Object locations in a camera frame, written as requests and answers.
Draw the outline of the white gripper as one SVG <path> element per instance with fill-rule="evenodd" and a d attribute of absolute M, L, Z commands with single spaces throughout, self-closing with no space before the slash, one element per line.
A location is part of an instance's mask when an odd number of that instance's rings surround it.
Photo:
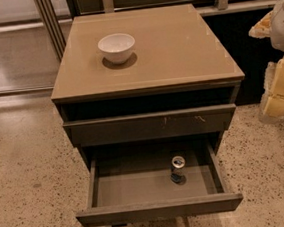
<path fill-rule="evenodd" d="M 258 39 L 269 37 L 271 16 L 272 12 L 265 14 L 249 30 L 249 36 Z M 265 71 L 261 113 L 272 118 L 284 117 L 284 56 L 278 62 L 269 62 Z"/>

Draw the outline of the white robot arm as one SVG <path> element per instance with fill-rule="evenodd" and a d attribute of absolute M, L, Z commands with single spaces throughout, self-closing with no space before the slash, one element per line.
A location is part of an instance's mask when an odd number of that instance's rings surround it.
<path fill-rule="evenodd" d="M 271 12 L 253 25 L 249 36 L 258 39 L 268 37 L 271 46 L 284 53 L 284 0 L 279 0 Z M 268 124 L 284 117 L 284 56 L 278 62 L 269 62 L 265 71 L 260 118 Z"/>

